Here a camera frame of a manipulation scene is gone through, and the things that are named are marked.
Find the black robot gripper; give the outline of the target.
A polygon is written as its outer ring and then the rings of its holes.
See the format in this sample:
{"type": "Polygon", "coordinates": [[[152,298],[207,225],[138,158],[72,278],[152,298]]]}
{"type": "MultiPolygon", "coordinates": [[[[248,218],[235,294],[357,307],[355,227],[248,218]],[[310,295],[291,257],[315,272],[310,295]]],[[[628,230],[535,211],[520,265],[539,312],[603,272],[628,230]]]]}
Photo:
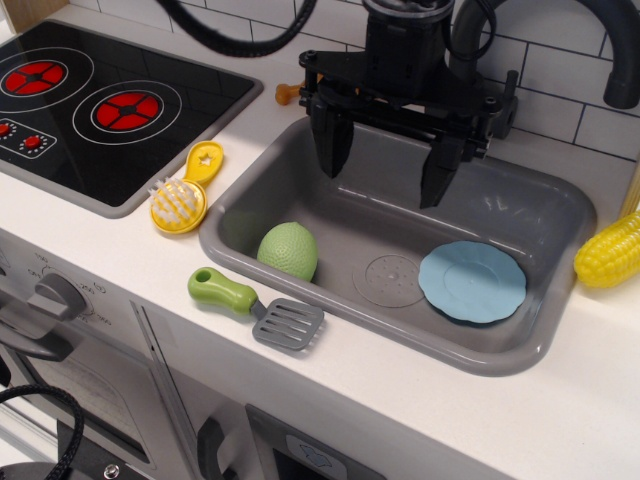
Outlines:
{"type": "Polygon", "coordinates": [[[476,61],[490,45],[455,50],[449,14],[371,14],[361,52],[309,50],[300,56],[308,86],[302,103],[311,118],[321,170],[335,178],[349,158],[361,123],[430,143],[420,184],[420,208],[434,207],[461,161],[485,154],[504,138],[518,108],[516,71],[503,90],[477,76],[458,77],[450,63],[476,61]]]}

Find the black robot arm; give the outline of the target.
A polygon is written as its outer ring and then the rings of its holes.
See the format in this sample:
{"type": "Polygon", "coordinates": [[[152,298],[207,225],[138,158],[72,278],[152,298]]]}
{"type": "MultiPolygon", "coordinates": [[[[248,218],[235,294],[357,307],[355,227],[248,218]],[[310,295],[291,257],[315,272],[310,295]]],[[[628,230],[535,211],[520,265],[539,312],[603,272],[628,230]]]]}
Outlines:
{"type": "Polygon", "coordinates": [[[355,124],[426,142],[420,205],[439,203],[459,165],[485,156],[492,137],[511,129],[518,101],[516,71],[501,92],[466,79],[489,46],[463,45],[452,33],[451,1],[367,1],[362,52],[301,54],[306,71],[300,103],[310,117],[321,170],[330,178],[343,169],[355,124]]]}

